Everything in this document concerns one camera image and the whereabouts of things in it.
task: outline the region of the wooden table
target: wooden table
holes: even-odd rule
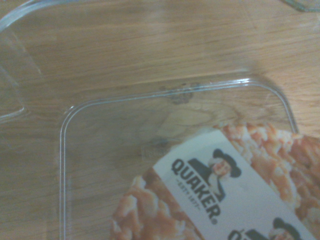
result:
[[[21,3],[1,1],[0,17]],[[1,239],[59,238],[57,131],[65,111],[111,87],[125,93],[125,86],[138,83],[253,73],[282,89],[300,133],[320,137],[318,13],[298,12],[280,0],[107,0],[74,7],[25,16],[1,45],[1,59],[20,69],[13,77],[26,79],[18,89],[33,122],[2,125]],[[16,53],[24,48],[26,54],[9,54],[4,46],[10,41],[19,46]],[[15,151],[6,151],[10,144]],[[104,237],[89,229],[81,234],[73,239]]]

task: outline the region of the wood grain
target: wood grain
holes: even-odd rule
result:
[[[0,16],[20,2],[1,1]],[[319,19],[280,0],[106,0],[54,6],[13,23],[0,35],[8,93],[0,114],[24,110],[0,128],[0,238],[59,239],[60,130],[72,108],[88,101],[254,74],[284,92],[302,134],[320,137]],[[69,239],[108,239],[120,196],[157,158],[144,158],[142,146],[165,151],[225,121],[290,129],[281,101],[259,87],[177,96],[96,104],[70,121]]]

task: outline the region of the clear plastic container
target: clear plastic container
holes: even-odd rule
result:
[[[285,0],[285,2],[302,12],[320,12],[320,0]]]
[[[246,43],[203,35],[242,19],[224,3],[66,2],[0,21],[1,239],[108,239],[133,177],[201,127],[298,132],[281,91],[243,70]]]

